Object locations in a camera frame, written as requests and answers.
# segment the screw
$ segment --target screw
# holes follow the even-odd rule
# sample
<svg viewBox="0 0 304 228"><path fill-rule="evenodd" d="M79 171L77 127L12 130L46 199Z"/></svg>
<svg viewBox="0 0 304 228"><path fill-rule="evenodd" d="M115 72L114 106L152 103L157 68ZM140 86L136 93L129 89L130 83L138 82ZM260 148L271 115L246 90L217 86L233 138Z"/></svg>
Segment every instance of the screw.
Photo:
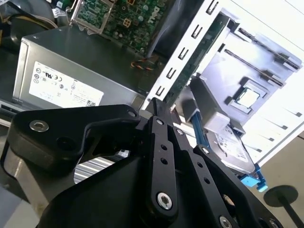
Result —
<svg viewBox="0 0 304 228"><path fill-rule="evenodd" d="M206 148L202 147L201 149L205 152L205 154L209 154L209 151Z"/></svg>
<svg viewBox="0 0 304 228"><path fill-rule="evenodd" d="M183 134L184 134L184 132L182 132L181 129L176 129L176 131L177 131L177 133L180 134L180 135L183 135Z"/></svg>
<svg viewBox="0 0 304 228"><path fill-rule="evenodd" d="M136 116L136 114L135 114L134 112L132 112L132 111L128 111L128 114L129 114L130 116L133 116L133 117Z"/></svg>
<svg viewBox="0 0 304 228"><path fill-rule="evenodd" d="M158 193L157 202L161 206L161 208L165 210L170 210L172 208L172 200L166 193Z"/></svg>
<svg viewBox="0 0 304 228"><path fill-rule="evenodd" d="M35 132L46 132L49 129L48 124L42 120L30 122L29 127Z"/></svg>
<svg viewBox="0 0 304 228"><path fill-rule="evenodd" d="M232 228L231 223L224 216L219 217L219 222L223 228Z"/></svg>
<svg viewBox="0 0 304 228"><path fill-rule="evenodd" d="M163 121L161 121L160 119L157 119L156 122L159 123L160 125L163 125Z"/></svg>
<svg viewBox="0 0 304 228"><path fill-rule="evenodd" d="M273 226L273 228L279 228L278 225L273 220L270 220L269 222Z"/></svg>

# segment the wire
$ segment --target wire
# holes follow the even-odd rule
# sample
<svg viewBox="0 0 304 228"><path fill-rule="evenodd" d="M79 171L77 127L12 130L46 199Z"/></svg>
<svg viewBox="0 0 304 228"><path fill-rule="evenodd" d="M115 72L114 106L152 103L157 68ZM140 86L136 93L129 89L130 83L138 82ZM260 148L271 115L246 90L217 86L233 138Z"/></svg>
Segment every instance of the wire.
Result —
<svg viewBox="0 0 304 228"><path fill-rule="evenodd" d="M20 9L18 6L16 6L14 3L12 3L11 1L8 1L6 3L8 6L12 7L14 10L18 11L20 14L27 16L28 18L32 19L32 20L37 20L37 18L35 18L33 15L27 13L26 11Z"/></svg>
<svg viewBox="0 0 304 228"><path fill-rule="evenodd" d="M18 6L16 6L14 3L10 2L10 1L8 1L6 4L8 6L12 7L13 9L15 9L16 11L18 11L18 13L19 13L17 16L12 15L12 16L8 17L7 20L10 20L14 17L18 17L18 16L21 15L21 16L25 16L29 19L32 19L33 21L36 21L38 23L45 23L46 22L47 24L51 25L53 28L58 28L58 26L54 22L52 22L50 19L47 19L47 18L42 17L42 16L38 16L38 15L29 14L26 11L20 9Z"/></svg>
<svg viewBox="0 0 304 228"><path fill-rule="evenodd" d="M36 18L38 18L38 19L40 19L40 20L42 20L42 21L45 21L45 22L49 23L49 24L52 25L54 28L58 28L58 25L57 25L55 22L53 22L53 21L51 21L50 19L48 19L48 18L44 18L44 17L42 17L42 16L38 16L38 15L34 15L34 14L33 14L33 16L35 16Z"/></svg>
<svg viewBox="0 0 304 228"><path fill-rule="evenodd" d="M144 63L146 62L147 60L149 60L150 58L143 58L143 59L140 59L140 60L137 60L137 61L134 61L131 63L131 67L133 68L138 68L138 69L141 69L141 70L146 70L146 71L153 71L155 68L151 68L151 67L147 67L147 66L141 66L140 63Z"/></svg>
<svg viewBox="0 0 304 228"><path fill-rule="evenodd" d="M36 20L32 20L31 18L28 18L28 17L26 17L26 16L19 16L19 17L15 17L15 18L17 18L17 19L22 19L22 20L27 20L27 21L31 21L31 22L33 22L33 23L35 23L35 24L37 24L37 25L40 25L41 27L44 27L45 29L49 30L49 27L45 26L45 25L42 24L42 23L39 23L39 22L36 21Z"/></svg>

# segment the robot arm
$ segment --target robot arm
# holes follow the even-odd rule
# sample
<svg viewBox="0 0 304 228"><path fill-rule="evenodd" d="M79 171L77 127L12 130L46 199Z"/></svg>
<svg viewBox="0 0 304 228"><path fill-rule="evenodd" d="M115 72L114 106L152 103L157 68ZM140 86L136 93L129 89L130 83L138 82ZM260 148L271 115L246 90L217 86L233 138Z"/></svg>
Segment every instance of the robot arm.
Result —
<svg viewBox="0 0 304 228"><path fill-rule="evenodd" d="M209 148L191 148L153 99L148 120L126 105L22 112L2 172L50 227L281 228ZM77 164L130 156L74 184ZM229 196L233 203L224 199Z"/></svg>

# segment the green circuit board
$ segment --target green circuit board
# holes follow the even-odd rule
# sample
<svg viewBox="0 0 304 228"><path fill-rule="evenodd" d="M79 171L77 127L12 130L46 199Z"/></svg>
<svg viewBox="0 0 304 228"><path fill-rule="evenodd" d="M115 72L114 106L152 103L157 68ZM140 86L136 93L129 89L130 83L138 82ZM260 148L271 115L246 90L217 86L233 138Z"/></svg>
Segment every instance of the green circuit board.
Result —
<svg viewBox="0 0 304 228"><path fill-rule="evenodd" d="M117 0L107 15L110 8L102 0L85 0L78 18L100 28L108 16L102 35L145 54L169 1Z"/></svg>
<svg viewBox="0 0 304 228"><path fill-rule="evenodd" d="M109 5L100 0L85 0L83 1L78 18L100 29L109 10Z"/></svg>
<svg viewBox="0 0 304 228"><path fill-rule="evenodd" d="M217 40L217 38L227 25L228 21L229 17L222 14L219 14L215 18L209 30L195 49L186 66L183 68L182 72L180 73L173 86L171 87L170 91L166 95L164 101L167 103L168 106L174 105L176 99L186 86L191 76L195 73L202 59L209 52L210 48Z"/></svg>

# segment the regulatory label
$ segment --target regulatory label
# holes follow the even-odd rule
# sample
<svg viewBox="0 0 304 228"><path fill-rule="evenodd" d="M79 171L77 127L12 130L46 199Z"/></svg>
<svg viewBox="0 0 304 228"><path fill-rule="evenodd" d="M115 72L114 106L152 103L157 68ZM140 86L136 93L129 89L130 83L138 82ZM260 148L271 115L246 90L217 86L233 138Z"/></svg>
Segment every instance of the regulatory label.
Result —
<svg viewBox="0 0 304 228"><path fill-rule="evenodd" d="M218 140L218 145L225 153L243 162L248 162L242 143L237 139L230 127L226 126L220 134L215 134L215 136Z"/></svg>
<svg viewBox="0 0 304 228"><path fill-rule="evenodd" d="M104 93L35 62L29 94L63 108L98 106Z"/></svg>
<svg viewBox="0 0 304 228"><path fill-rule="evenodd" d="M54 14L54 18L58 18L58 17L65 17L66 13L64 11L62 11L61 9L55 8L52 9L53 14Z"/></svg>

